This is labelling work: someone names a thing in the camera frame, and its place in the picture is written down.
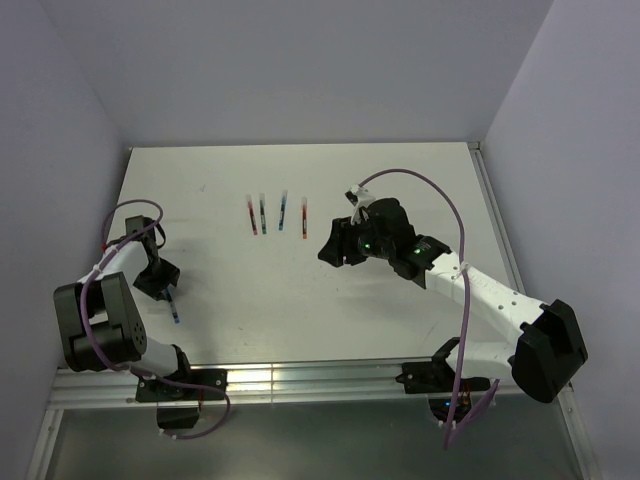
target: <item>purple cable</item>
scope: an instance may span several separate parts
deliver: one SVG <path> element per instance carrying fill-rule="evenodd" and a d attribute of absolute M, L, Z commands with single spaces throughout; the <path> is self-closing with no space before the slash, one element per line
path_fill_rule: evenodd
<path fill-rule="evenodd" d="M 91 345 L 91 347 L 93 348 L 93 351 L 96 352 L 96 356 L 100 359 L 100 361 L 109 369 L 114 370 L 116 372 L 118 371 L 123 371 L 123 370 L 128 370 L 129 368 L 124 366 L 119 366 L 116 365 L 115 363 L 113 363 L 111 360 L 109 360 L 109 358 L 106 356 L 106 354 L 104 353 L 104 351 L 102 350 L 102 348 L 100 347 L 100 345 L 98 344 L 95 335 L 93 334 L 93 330 L 91 329 L 91 323 L 89 322 L 89 315 L 87 314 L 87 293 L 89 291 L 89 285 L 96 279 L 96 277 L 100 274 L 100 271 L 103 270 L 108 264 L 109 262 L 113 259 L 113 257 L 118 253 L 118 251 L 124 247 L 125 245 L 127 245 L 129 242 L 135 240 L 136 238 L 140 237 L 141 235 L 144 235 L 146 232 L 148 232 L 149 230 L 152 230 L 153 228 L 156 227 L 156 225 L 158 225 L 160 223 L 160 221 L 162 220 L 162 217 L 164 216 L 164 211 L 162 210 L 162 207 L 157 204 L 156 202 L 152 201 L 152 200 L 146 200 L 146 199 L 135 199 L 135 200 L 127 200 L 126 202 L 122 202 L 119 203 L 118 205 L 116 205 L 116 207 L 111 210 L 107 216 L 105 217 L 104 221 L 102 222 L 102 232 L 101 232 L 101 238 L 102 238 L 102 243 L 106 244 L 106 225 L 109 221 L 109 219 L 113 216 L 113 214 L 115 213 L 115 211 L 117 209 L 119 209 L 120 207 L 123 207 L 124 205 L 129 205 L 132 203 L 148 203 L 149 205 L 153 205 L 154 207 L 156 207 L 158 209 L 158 218 L 156 218 L 153 222 L 151 222 L 149 225 L 147 225 L 146 227 L 144 227 L 142 230 L 134 233 L 133 235 L 130 235 L 128 237 L 126 237 L 124 240 L 122 240 L 120 243 L 118 243 L 115 248 L 113 248 L 109 254 L 107 254 L 102 260 L 100 260 L 100 262 L 97 265 L 97 269 L 94 267 L 94 269 L 92 270 L 91 274 L 89 275 L 89 277 L 87 278 L 87 281 L 84 283 L 84 285 L 82 285 L 82 290 L 80 292 L 80 317 L 82 318 L 82 326 L 84 327 L 84 331 L 87 335 L 87 339 L 89 340 L 89 344 Z M 155 376 L 153 375 L 153 373 L 151 372 L 145 372 L 143 370 L 139 370 L 136 369 L 135 367 L 131 369 L 131 372 L 134 374 L 139 374 L 140 376 Z M 189 388 L 189 389 L 194 389 L 194 390 L 208 390 L 210 392 L 214 392 L 214 393 L 219 393 L 222 394 L 227 402 L 227 408 L 222 416 L 222 418 L 220 418 L 220 420 L 218 420 L 211 428 L 208 428 L 200 433 L 194 433 L 192 435 L 178 435 L 178 434 L 172 434 L 171 432 L 165 432 L 168 436 L 170 437 L 175 437 L 176 439 L 180 439 L 180 440 L 191 440 L 194 438 L 200 438 L 200 437 L 204 437 L 205 435 L 208 435 L 209 433 L 213 432 L 214 430 L 217 430 L 223 423 L 224 421 L 227 419 L 227 416 L 229 415 L 229 411 L 231 409 L 231 400 L 229 399 L 229 396 L 226 394 L 226 392 L 224 392 L 221 389 L 215 388 L 215 387 L 210 387 L 208 385 L 193 385 L 190 383 L 181 383 L 181 382 L 174 382 L 173 380 L 167 380 L 166 378 L 162 378 L 162 377 L 155 377 L 158 381 L 172 386 L 172 387 L 176 387 L 176 388 Z"/>
<path fill-rule="evenodd" d="M 442 188 L 436 185 L 432 180 L 429 180 L 424 175 L 419 174 L 418 172 L 414 172 L 413 170 L 408 170 L 406 168 L 390 168 L 388 170 L 382 170 L 381 172 L 374 173 L 370 177 L 367 177 L 362 182 L 360 182 L 360 186 L 364 187 L 371 180 L 375 180 L 382 175 L 386 175 L 388 173 L 406 173 L 407 175 L 412 175 L 414 177 L 419 178 L 423 182 L 431 185 L 444 200 L 449 204 L 453 215 L 456 217 L 456 221 L 458 222 L 458 228 L 460 229 L 460 248 L 458 249 L 458 259 L 460 264 L 464 261 L 464 245 L 465 245 L 465 231 L 464 225 L 462 223 L 462 217 L 460 216 L 460 212 L 453 204 L 449 195 L 445 193 Z M 469 274 L 467 273 L 466 268 L 462 270 L 462 279 L 464 280 L 464 308 L 462 313 L 462 326 L 460 328 L 460 343 L 458 344 L 458 361 L 456 362 L 456 373 L 453 380 L 453 392 L 451 393 L 451 402 L 449 405 L 449 413 L 447 415 L 447 422 L 445 426 L 444 433 L 444 448 L 445 450 L 451 446 L 451 443 L 455 439 L 459 432 L 468 424 L 473 422 L 476 418 L 482 415 L 493 400 L 493 397 L 498 390 L 499 380 L 496 380 L 492 387 L 482 396 L 482 398 L 471 408 L 471 411 L 465 416 L 465 418 L 456 425 L 456 429 L 453 430 L 453 418 L 456 411 L 456 406 L 458 404 L 458 395 L 460 394 L 460 380 L 462 378 L 462 362 L 464 359 L 464 348 L 467 342 L 467 330 L 469 328 L 469 316 L 471 313 L 471 283 L 469 282 Z"/>

